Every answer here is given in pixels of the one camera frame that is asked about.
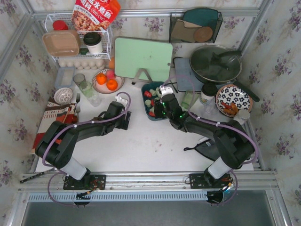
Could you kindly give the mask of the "teal storage basket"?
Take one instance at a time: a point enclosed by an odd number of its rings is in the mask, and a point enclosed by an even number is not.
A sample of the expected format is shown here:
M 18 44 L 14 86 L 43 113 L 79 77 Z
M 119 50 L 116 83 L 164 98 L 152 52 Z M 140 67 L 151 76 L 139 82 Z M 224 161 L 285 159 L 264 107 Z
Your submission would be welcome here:
M 141 88 L 141 93 L 142 93 L 142 98 L 143 98 L 143 104 L 144 104 L 145 112 L 146 112 L 147 117 L 151 121 L 161 121 L 161 120 L 165 120 L 166 118 L 156 118 L 156 117 L 151 117 L 149 115 L 149 112 L 151 112 L 151 108 L 153 107 L 152 101 L 154 100 L 154 98 L 156 98 L 158 96 L 152 96 L 151 98 L 147 98 L 147 97 L 145 97 L 143 95 L 143 93 L 145 91 L 149 91 L 150 92 L 151 89 L 153 89 L 154 91 L 156 91 L 156 88 L 159 88 L 162 84 L 163 84 L 162 81 L 155 81 L 155 82 L 151 82 L 151 83 L 146 83 Z

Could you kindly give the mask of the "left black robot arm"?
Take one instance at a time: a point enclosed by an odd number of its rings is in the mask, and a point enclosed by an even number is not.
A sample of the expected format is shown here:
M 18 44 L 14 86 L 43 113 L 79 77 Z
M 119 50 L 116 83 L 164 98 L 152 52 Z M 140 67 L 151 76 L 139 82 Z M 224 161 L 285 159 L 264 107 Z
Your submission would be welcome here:
M 53 166 L 87 188 L 92 181 L 91 172 L 72 156 L 76 143 L 90 137 L 105 136 L 114 129 L 127 130 L 130 104 L 130 95 L 119 92 L 105 112 L 89 121 L 77 124 L 53 122 L 36 146 L 35 154 L 45 166 Z

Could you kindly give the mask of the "clear plastic cup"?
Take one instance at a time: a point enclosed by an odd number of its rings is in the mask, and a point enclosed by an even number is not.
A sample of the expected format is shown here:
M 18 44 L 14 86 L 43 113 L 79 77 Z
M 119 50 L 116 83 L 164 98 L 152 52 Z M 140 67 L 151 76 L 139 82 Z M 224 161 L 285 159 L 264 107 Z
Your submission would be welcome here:
M 204 106 L 204 117 L 207 119 L 212 119 L 219 112 L 216 103 L 210 102 Z

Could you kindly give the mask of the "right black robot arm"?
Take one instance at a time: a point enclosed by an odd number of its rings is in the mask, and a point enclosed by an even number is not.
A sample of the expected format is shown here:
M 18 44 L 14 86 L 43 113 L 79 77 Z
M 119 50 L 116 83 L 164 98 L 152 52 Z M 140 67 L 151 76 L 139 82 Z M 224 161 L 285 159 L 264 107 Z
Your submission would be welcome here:
M 217 122 L 184 111 L 170 87 L 161 85 L 160 100 L 155 101 L 157 118 L 167 118 L 171 126 L 187 133 L 195 133 L 213 141 L 211 147 L 199 148 L 199 153 L 213 163 L 204 171 L 204 180 L 213 187 L 230 170 L 240 168 L 258 149 L 254 141 L 244 132 L 235 120 Z

